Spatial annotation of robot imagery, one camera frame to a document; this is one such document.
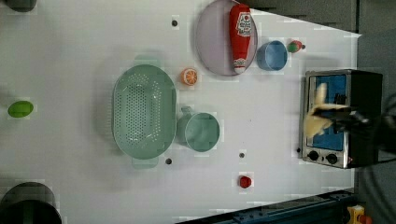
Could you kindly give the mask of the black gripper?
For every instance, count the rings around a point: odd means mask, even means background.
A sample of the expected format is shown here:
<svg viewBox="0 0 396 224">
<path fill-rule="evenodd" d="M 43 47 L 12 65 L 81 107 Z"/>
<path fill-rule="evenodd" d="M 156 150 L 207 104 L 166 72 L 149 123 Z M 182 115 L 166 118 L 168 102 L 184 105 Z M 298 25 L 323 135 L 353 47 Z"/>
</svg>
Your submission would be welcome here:
<svg viewBox="0 0 396 224">
<path fill-rule="evenodd" d="M 336 120 L 334 133 L 351 132 L 371 147 L 391 154 L 395 153 L 395 97 L 389 96 L 383 113 L 375 118 L 364 117 L 353 107 L 317 109 L 314 116 Z"/>
</svg>

